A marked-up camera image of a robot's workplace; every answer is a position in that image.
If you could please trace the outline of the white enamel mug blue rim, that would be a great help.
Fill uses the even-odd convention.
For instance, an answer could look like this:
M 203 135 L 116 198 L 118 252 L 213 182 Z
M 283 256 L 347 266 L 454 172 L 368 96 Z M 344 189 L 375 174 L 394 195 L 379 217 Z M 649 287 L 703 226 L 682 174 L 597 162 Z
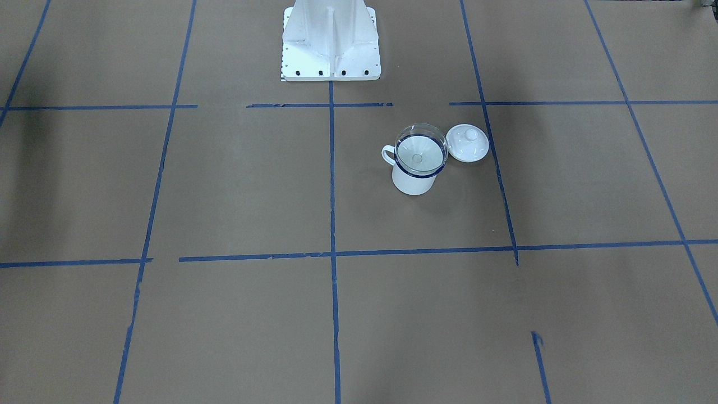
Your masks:
M 386 145 L 380 151 L 384 160 L 392 166 L 392 181 L 394 186 L 406 195 L 422 195 L 428 192 L 438 176 L 415 177 L 403 171 L 394 159 L 394 145 Z

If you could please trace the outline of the white ceramic lid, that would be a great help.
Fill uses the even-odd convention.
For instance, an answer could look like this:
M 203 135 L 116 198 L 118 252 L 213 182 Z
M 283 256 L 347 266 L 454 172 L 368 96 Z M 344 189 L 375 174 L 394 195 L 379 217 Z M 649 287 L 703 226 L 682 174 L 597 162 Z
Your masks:
M 474 125 L 455 125 L 446 134 L 449 154 L 462 163 L 476 163 L 490 150 L 488 136 Z

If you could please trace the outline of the clear glass funnel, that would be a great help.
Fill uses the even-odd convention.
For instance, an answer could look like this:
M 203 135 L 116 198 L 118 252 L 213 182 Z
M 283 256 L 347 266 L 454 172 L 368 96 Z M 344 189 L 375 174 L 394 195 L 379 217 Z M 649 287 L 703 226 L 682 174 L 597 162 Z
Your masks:
M 448 158 L 447 139 L 436 126 L 415 123 L 398 134 L 393 154 L 400 168 L 410 176 L 435 176 Z

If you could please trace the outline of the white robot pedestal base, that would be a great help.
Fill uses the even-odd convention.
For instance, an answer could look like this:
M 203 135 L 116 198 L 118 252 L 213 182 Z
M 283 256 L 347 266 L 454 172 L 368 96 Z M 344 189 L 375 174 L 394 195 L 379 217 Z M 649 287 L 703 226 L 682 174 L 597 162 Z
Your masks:
M 283 14 L 280 79 L 380 79 L 377 22 L 364 1 L 295 1 Z

